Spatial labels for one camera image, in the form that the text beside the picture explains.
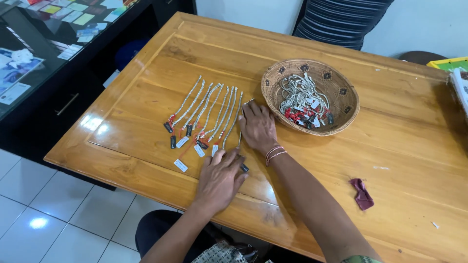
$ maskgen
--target basket pattern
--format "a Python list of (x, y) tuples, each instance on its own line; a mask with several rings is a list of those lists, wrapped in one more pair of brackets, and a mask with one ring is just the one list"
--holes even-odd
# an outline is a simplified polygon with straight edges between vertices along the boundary
[[(321, 125), (311, 130), (288, 120), (279, 112), (279, 105), (285, 99), (279, 82), (292, 74), (304, 76), (304, 72), (314, 80), (317, 90), (327, 96), (334, 123)], [(295, 130), (317, 136), (328, 136), (348, 127), (359, 112), (359, 97), (353, 85), (336, 69), (320, 61), (293, 58), (280, 61), (268, 68), (262, 77), (262, 94), (275, 118)]]

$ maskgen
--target wooden table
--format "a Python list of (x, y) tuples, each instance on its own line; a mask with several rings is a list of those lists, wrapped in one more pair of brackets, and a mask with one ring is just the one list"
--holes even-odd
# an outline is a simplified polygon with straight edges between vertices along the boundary
[[(323, 61), (356, 87), (361, 110), (346, 130), (317, 137), (278, 124), (278, 140), (331, 192), (382, 258), (387, 263), (468, 262), (462, 122), (445, 84), (447, 73), (426, 66), (177, 13), (45, 160), (185, 209), (195, 195), (203, 158), (189, 149), (182, 157), (189, 169), (182, 173), (173, 162), (183, 148), (169, 148), (170, 134), (162, 124), (199, 75), (208, 83), (237, 86), (244, 101), (264, 103), (262, 74), (286, 58)], [(235, 127), (227, 148), (237, 145), (238, 135)], [(264, 158), (244, 143), (241, 150), (250, 177), (213, 221), (324, 260)], [(375, 200), (365, 212), (347, 183), (353, 177), (365, 181)]]

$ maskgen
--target maroon cloth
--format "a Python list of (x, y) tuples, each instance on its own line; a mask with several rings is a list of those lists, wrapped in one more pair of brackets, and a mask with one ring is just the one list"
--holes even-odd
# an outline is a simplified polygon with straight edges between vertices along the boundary
[(353, 185), (354, 188), (356, 188), (358, 191), (355, 199), (361, 210), (364, 211), (371, 208), (374, 205), (374, 199), (372, 199), (372, 197), (369, 195), (369, 192), (367, 192), (362, 180), (359, 178), (354, 178), (351, 179), (349, 183)]

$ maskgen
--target drawer handle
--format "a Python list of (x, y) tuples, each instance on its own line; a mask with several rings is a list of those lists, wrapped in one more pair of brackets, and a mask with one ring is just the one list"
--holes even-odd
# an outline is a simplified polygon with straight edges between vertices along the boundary
[(60, 114), (62, 114), (62, 112), (64, 110), (66, 110), (68, 108), (68, 106), (70, 106), (70, 104), (72, 104), (72, 102), (76, 99), (76, 97), (78, 97), (78, 95), (79, 95), (79, 93), (75, 94), (73, 96), (73, 98), (65, 106), (63, 106), (63, 108), (60, 111), (56, 110), (55, 112), (57, 112), (57, 116), (60, 116)]

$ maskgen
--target patterned sleeve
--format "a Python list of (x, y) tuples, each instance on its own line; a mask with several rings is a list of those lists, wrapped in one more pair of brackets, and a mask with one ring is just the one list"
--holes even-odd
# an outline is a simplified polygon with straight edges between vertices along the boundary
[(341, 261), (341, 263), (381, 263), (375, 259), (371, 259), (368, 256), (350, 256), (347, 259)]

